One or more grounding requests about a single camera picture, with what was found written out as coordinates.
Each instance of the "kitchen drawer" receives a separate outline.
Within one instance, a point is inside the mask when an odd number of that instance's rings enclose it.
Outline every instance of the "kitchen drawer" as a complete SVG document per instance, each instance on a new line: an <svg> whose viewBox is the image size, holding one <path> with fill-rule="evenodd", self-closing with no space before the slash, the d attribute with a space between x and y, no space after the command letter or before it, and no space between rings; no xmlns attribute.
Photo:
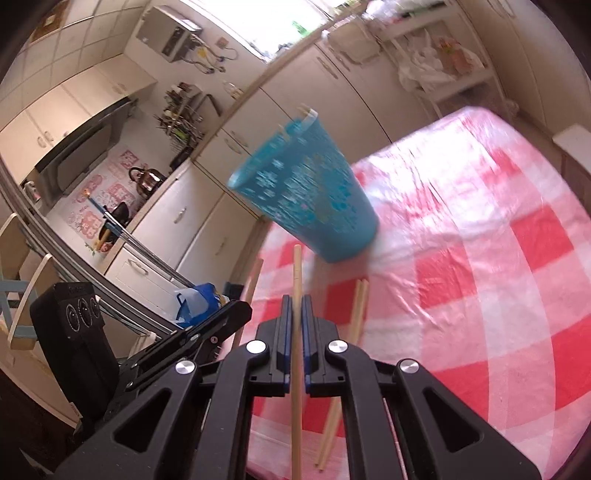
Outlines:
<svg viewBox="0 0 591 480"><path fill-rule="evenodd" d="M291 119L258 90L224 125L224 130L251 155L276 134L279 125L287 125Z"/></svg>
<svg viewBox="0 0 591 480"><path fill-rule="evenodd" d="M127 295L166 320L178 311L178 287L125 248L115 257L105 277Z"/></svg>
<svg viewBox="0 0 591 480"><path fill-rule="evenodd" d="M228 133L220 130L208 143L205 150L198 156L197 161L210 174L226 185L232 173L249 157Z"/></svg>

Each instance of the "blue plastic cup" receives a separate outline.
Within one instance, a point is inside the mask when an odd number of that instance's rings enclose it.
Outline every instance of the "blue plastic cup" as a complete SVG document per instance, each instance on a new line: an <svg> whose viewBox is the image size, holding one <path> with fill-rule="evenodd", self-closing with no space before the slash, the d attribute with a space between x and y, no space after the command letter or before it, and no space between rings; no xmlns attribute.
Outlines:
<svg viewBox="0 0 591 480"><path fill-rule="evenodd" d="M354 257L378 230L365 192L314 111L259 148L228 187L327 262Z"/></svg>

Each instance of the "stainless steel kettle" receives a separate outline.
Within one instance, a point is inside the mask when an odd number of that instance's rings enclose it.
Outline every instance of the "stainless steel kettle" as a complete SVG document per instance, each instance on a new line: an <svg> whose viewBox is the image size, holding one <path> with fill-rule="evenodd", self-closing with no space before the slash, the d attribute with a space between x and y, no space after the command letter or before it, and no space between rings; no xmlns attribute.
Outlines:
<svg viewBox="0 0 591 480"><path fill-rule="evenodd" d="M136 190L144 200L148 200L166 180L166 177L154 168L144 170L139 167L129 169L129 178L137 183Z"/></svg>

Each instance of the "black device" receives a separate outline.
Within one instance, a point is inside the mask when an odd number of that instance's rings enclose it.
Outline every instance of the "black device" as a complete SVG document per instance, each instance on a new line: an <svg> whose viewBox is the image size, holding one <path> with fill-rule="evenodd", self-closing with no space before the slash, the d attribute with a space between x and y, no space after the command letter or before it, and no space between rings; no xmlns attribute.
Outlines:
<svg viewBox="0 0 591 480"><path fill-rule="evenodd" d="M55 480L244 479L254 397L289 391L291 299L222 361L183 357L57 469ZM306 390L342 399L352 480L540 480L535 465L412 359L389 365L302 303ZM400 442L398 456L391 423Z"/></svg>
<svg viewBox="0 0 591 480"><path fill-rule="evenodd" d="M91 283L56 283L31 305L43 353L66 398L97 421L115 393L119 364Z"/></svg>
<svg viewBox="0 0 591 480"><path fill-rule="evenodd" d="M227 284L226 290L239 297L242 286ZM119 366L91 283L56 283L30 311L47 362L82 417L76 443L89 438L180 358L192 357L199 365L215 360L219 346L252 315L248 303L231 300L200 324L175 330Z"/></svg>

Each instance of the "white tiled wall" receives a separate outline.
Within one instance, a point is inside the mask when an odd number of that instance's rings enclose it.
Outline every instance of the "white tiled wall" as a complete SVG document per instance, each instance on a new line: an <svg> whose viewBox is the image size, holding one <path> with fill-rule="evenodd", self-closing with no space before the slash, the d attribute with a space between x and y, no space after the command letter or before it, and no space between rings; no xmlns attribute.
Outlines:
<svg viewBox="0 0 591 480"><path fill-rule="evenodd" d="M48 90L123 53L148 0L72 0L64 27L27 44L0 84L0 129Z"/></svg>

